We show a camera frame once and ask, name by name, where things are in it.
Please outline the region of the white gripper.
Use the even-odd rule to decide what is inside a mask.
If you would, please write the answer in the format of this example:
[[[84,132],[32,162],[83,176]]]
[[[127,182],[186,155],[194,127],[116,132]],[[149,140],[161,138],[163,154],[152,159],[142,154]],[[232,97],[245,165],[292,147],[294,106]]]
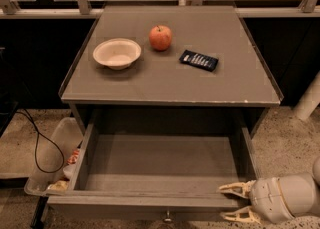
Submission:
[[[246,206],[232,212],[221,212],[220,216],[224,220],[260,224],[263,218],[276,224],[294,218],[286,205],[279,179],[276,177],[225,184],[219,186],[217,191],[244,199],[250,198],[252,204],[252,207]]]

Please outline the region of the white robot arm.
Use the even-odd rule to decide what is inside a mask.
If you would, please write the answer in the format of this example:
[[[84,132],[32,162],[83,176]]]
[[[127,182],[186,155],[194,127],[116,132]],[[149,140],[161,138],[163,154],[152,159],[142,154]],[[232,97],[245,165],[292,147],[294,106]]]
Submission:
[[[320,215],[320,73],[290,108],[270,110],[255,137],[262,176],[218,188],[221,194],[250,201],[223,212],[225,220],[273,224]]]

